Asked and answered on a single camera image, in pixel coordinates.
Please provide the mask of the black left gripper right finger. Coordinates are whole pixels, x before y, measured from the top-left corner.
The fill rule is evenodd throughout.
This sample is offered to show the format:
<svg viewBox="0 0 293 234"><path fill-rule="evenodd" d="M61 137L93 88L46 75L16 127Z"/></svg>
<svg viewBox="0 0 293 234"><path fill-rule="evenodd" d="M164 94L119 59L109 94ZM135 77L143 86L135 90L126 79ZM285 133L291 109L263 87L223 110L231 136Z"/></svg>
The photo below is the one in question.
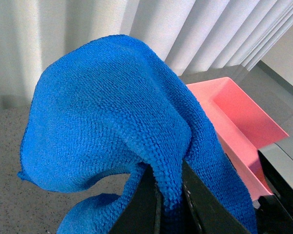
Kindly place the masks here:
<svg viewBox="0 0 293 234"><path fill-rule="evenodd" d="M185 233L248 234L249 231L217 200L189 164L182 163Z"/></svg>

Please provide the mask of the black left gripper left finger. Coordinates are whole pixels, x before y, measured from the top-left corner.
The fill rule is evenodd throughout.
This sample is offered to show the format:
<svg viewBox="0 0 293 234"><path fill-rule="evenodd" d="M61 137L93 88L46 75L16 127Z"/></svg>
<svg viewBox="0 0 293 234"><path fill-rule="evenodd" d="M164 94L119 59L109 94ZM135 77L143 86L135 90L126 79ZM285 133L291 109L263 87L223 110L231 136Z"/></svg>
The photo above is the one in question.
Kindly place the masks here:
<svg viewBox="0 0 293 234"><path fill-rule="evenodd" d="M138 187L110 234L159 234L161 232L162 194L147 166Z"/></svg>

